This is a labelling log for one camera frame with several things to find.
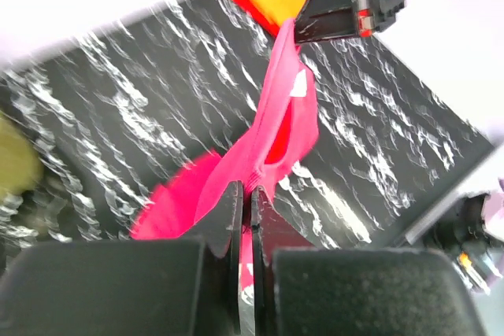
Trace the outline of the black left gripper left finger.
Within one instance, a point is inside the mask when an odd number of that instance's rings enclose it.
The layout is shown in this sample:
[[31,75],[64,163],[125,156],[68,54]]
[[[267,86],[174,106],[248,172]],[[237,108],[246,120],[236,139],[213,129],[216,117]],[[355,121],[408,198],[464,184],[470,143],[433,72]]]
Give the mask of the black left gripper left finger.
[[44,242],[1,280],[4,335],[237,335],[243,187],[171,240]]

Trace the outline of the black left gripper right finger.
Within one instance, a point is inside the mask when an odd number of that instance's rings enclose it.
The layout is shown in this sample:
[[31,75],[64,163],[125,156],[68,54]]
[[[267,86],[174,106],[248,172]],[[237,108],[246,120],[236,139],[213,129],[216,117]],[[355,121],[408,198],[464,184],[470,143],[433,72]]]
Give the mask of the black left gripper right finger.
[[462,280],[424,249],[318,249],[251,196],[259,335],[482,335]]

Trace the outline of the pink t shirt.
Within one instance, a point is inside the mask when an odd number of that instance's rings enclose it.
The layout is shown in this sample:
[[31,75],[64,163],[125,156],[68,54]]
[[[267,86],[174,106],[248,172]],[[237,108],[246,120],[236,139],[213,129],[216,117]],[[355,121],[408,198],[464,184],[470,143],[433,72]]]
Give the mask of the pink t shirt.
[[246,196],[261,186],[268,199],[317,141],[313,72],[295,44],[295,23],[286,20],[274,42],[255,118],[225,155],[204,153],[155,187],[131,230],[137,240],[178,238],[207,216],[230,182]]

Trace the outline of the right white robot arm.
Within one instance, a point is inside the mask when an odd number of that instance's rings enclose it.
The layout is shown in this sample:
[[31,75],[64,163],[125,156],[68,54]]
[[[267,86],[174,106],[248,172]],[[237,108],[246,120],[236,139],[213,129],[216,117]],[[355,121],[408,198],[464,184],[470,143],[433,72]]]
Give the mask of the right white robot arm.
[[281,190],[278,210],[327,248],[418,245],[477,258],[489,194],[439,201],[490,152],[378,39],[321,41],[304,50],[317,75],[320,137]]

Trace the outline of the olive green plastic bin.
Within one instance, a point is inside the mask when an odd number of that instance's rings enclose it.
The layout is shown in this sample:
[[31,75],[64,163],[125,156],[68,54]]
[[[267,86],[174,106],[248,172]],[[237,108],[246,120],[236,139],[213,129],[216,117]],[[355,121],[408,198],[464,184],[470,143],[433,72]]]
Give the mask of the olive green plastic bin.
[[43,176],[43,165],[33,145],[1,115],[1,201],[33,190]]

